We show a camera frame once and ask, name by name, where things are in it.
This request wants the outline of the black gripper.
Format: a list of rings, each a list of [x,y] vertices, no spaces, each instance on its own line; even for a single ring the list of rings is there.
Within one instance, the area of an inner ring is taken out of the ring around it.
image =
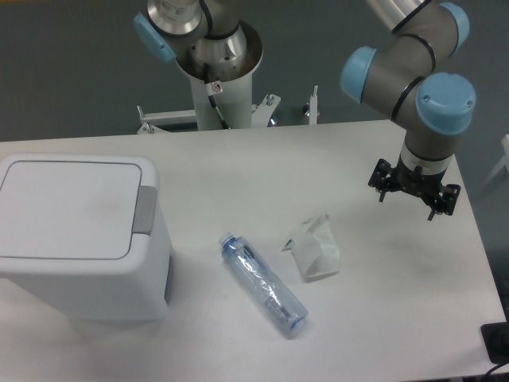
[[[410,170],[403,163],[392,167],[380,158],[371,174],[368,185],[379,194],[379,202],[383,202],[387,193],[403,191],[415,197],[421,197],[430,212],[427,220],[432,221],[436,215],[451,216],[454,213],[461,187],[457,184],[442,185],[445,171],[432,175],[424,175],[423,169]]]

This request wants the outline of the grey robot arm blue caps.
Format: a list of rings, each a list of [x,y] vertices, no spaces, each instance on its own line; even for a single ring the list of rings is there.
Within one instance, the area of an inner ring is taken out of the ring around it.
[[[398,162],[379,159],[368,182],[381,196],[421,199],[429,217],[452,215],[461,187],[442,179],[476,106],[463,76],[438,72],[468,37],[467,14],[451,2],[369,1],[394,36],[382,51],[357,49],[340,75],[341,89],[406,132]]]

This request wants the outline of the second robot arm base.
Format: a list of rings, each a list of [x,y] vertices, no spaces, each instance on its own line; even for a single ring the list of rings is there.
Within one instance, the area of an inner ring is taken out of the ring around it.
[[[201,38],[224,39],[240,23],[228,1],[148,1],[134,17],[134,29],[145,47],[159,60],[181,57]]]

